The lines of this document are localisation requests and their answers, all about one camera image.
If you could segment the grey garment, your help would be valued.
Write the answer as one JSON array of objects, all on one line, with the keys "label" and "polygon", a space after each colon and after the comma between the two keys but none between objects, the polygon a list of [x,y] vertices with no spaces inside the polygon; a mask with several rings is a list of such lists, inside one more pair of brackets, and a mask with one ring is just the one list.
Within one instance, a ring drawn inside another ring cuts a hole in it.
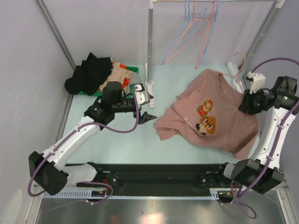
[{"label": "grey garment", "polygon": [[131,78],[129,79],[128,90],[133,88],[133,85],[142,83],[139,75],[136,72],[133,72]]}]

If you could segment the white clothes rack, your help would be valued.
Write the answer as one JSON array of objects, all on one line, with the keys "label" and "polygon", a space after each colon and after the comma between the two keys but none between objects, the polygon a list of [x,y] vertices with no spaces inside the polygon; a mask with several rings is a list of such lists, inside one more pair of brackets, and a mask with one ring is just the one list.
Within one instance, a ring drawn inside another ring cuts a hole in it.
[{"label": "white clothes rack", "polygon": [[[154,3],[156,2],[181,2],[183,0],[149,0],[148,1],[148,50],[147,50],[147,62],[144,64],[145,66],[145,73],[146,73],[146,82],[145,85],[147,86],[148,93],[153,96],[153,78],[152,78],[152,36],[153,36],[153,13],[154,13]],[[213,2],[213,0],[195,0],[196,2]],[[272,22],[274,21],[274,18],[276,17],[279,9],[282,8],[282,6],[285,3],[285,0],[222,0],[225,2],[232,2],[232,1],[270,1],[274,2],[272,5],[271,10],[269,11],[268,15],[265,17],[265,20],[260,27],[256,37],[254,38],[254,41],[252,42],[251,47],[249,48],[248,52],[246,53],[247,61],[241,71],[245,71],[248,64],[251,62],[252,57],[256,53],[258,47],[260,46],[263,37],[265,36],[266,32],[270,28]],[[228,68],[228,71],[231,75],[233,75],[235,72],[233,65],[228,64],[226,65]]]}]

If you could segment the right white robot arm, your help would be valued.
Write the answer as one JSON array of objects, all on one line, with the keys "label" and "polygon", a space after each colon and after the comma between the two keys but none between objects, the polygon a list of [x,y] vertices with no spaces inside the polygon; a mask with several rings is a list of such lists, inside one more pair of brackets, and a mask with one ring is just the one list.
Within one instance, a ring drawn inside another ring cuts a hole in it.
[{"label": "right white robot arm", "polygon": [[279,160],[288,129],[299,113],[299,98],[295,95],[297,80],[278,77],[268,90],[264,88],[265,77],[261,73],[250,72],[246,79],[251,82],[251,87],[245,90],[239,110],[248,115],[265,111],[265,127],[252,156],[236,164],[225,163],[215,181],[220,187],[227,187],[234,181],[248,190],[264,194],[284,178],[279,171]]}]

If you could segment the pink hanger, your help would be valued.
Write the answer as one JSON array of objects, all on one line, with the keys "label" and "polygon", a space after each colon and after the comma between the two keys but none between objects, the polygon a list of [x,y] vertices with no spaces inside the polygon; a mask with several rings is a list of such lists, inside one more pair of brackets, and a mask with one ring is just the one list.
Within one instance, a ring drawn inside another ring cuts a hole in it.
[{"label": "pink hanger", "polygon": [[197,0],[184,1],[183,21],[177,27],[168,49],[161,56],[159,65],[168,63],[186,48],[188,44],[199,37],[203,37],[203,40],[201,41],[199,54],[196,59],[195,69],[202,62],[216,24],[219,1],[213,0],[211,7],[204,7],[200,11],[197,11],[197,2]]},{"label": "pink hanger", "polygon": [[244,53],[243,51],[238,51],[238,52],[236,52],[236,53],[233,54],[233,56],[232,56],[231,59],[227,62],[226,65],[228,65],[228,64],[233,65],[233,59],[234,59],[234,57],[237,56],[237,55],[241,55],[241,56],[242,56],[242,59],[243,59],[241,66],[237,69],[237,73],[234,73],[233,75],[227,75],[227,74],[224,74],[224,73],[222,73],[222,72],[219,72],[219,74],[221,74],[221,75],[223,75],[223,76],[227,76],[227,77],[232,78],[233,81],[235,81],[235,82],[239,81],[240,73],[241,73],[241,71],[242,71],[242,69],[243,69],[243,67],[244,67],[244,65],[245,65],[245,63],[246,63],[246,61],[247,61],[247,58],[246,58],[245,53]]},{"label": "pink hanger", "polygon": [[212,26],[214,24],[214,18],[215,15],[217,13],[217,7],[218,7],[218,1],[214,0],[213,1],[213,8],[211,10],[210,16],[208,17],[208,23],[205,29],[205,36],[200,48],[200,52],[199,52],[199,56],[197,58],[196,64],[195,64],[195,69],[197,69],[199,67],[199,64],[202,62],[203,57],[205,55],[205,51],[207,49],[207,45],[208,45],[208,41],[209,41],[209,37],[210,37],[210,33],[211,33],[211,29]]}]

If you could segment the green plastic bin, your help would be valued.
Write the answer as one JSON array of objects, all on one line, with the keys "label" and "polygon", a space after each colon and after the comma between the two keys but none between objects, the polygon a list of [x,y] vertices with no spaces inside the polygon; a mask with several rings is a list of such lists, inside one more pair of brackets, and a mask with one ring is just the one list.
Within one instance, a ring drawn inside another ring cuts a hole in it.
[{"label": "green plastic bin", "polygon": [[122,89],[126,93],[129,93],[131,91],[131,84],[133,83],[133,75],[138,74],[138,71],[139,69],[137,67],[114,63],[111,74],[92,96],[101,96],[104,87],[108,82],[112,81],[121,83]]}]

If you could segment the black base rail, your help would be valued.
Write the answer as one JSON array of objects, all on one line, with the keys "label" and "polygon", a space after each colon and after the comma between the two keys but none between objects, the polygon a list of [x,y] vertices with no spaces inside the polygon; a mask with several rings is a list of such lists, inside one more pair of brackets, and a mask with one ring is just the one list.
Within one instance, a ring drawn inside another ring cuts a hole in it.
[{"label": "black base rail", "polygon": [[95,164],[99,174],[76,187],[108,183],[114,196],[200,197],[230,189],[224,164]]}]

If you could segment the beige garment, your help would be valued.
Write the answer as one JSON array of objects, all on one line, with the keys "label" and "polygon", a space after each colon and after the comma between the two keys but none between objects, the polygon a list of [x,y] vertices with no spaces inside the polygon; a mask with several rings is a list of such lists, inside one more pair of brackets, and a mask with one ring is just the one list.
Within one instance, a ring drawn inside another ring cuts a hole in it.
[{"label": "beige garment", "polygon": [[113,68],[111,69],[111,74],[108,76],[105,82],[99,86],[98,92],[102,92],[108,82],[116,81],[123,84],[125,78],[131,78],[133,72],[128,69],[121,68],[120,63],[113,63],[112,66]]}]

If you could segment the blue hanger right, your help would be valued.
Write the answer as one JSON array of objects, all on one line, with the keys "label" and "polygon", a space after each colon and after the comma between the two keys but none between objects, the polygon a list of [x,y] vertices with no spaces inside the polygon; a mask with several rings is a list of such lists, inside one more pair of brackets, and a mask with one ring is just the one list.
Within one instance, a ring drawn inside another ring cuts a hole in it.
[{"label": "blue hanger right", "polygon": [[198,60],[197,60],[197,64],[196,64],[197,67],[203,61],[203,58],[206,54],[206,51],[207,51],[207,48],[208,48],[208,45],[209,45],[211,35],[214,31],[214,26],[215,26],[215,23],[216,23],[216,20],[217,20],[217,15],[218,15],[218,5],[219,5],[219,0],[214,0],[213,1],[213,8],[212,8],[212,11],[211,11],[210,16],[209,16],[208,24],[206,26],[205,37],[204,37],[204,40],[202,42],[199,57],[198,57]]}]

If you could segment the pink t shirt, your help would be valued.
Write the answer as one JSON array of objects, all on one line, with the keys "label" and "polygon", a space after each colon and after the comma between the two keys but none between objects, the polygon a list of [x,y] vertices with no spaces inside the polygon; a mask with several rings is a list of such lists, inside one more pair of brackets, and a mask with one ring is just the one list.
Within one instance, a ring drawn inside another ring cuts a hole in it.
[{"label": "pink t shirt", "polygon": [[160,140],[180,134],[193,145],[247,159],[260,125],[257,116],[239,110],[243,97],[222,73],[206,69],[177,96],[154,128]]}]

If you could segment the orange garment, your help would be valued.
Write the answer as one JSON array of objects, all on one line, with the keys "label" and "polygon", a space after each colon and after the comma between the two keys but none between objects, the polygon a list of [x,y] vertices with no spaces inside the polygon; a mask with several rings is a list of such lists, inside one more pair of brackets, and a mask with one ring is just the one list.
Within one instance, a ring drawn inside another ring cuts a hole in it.
[{"label": "orange garment", "polygon": [[[123,68],[123,69],[126,69],[127,66],[124,65],[124,64],[120,64],[120,67]],[[125,78],[124,81],[123,81],[123,84],[122,84],[122,88],[125,89],[129,84],[129,79],[128,78]]]}]

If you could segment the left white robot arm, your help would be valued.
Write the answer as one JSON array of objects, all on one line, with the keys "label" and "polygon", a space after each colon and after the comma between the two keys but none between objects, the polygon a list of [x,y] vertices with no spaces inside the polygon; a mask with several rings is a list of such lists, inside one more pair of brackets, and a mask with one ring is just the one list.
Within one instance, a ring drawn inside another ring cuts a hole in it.
[{"label": "left white robot arm", "polygon": [[[142,105],[150,104],[154,98],[150,88],[143,84],[134,84],[133,91],[126,94],[121,83],[108,82],[102,95],[84,112],[83,117],[68,134],[42,153],[34,151],[29,157],[28,194],[31,197],[40,195],[31,191],[32,184],[37,183],[43,192],[49,195],[59,193],[66,186],[88,183],[99,186],[103,182],[100,167],[89,162],[83,165],[67,167],[68,160],[95,134],[103,129],[114,133],[131,133],[138,125],[156,119],[147,112],[141,113]],[[135,118],[133,128],[116,130],[108,127],[117,113],[131,112]]]}]

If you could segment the black garment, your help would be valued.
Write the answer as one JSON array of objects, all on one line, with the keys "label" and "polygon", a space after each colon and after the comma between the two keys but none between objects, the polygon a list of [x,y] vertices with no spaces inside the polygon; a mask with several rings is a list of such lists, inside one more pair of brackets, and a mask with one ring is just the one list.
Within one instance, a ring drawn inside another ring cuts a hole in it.
[{"label": "black garment", "polygon": [[76,66],[71,78],[66,79],[64,87],[69,94],[78,95],[84,92],[91,96],[111,75],[113,63],[110,57],[97,58],[89,53],[82,64]]}]

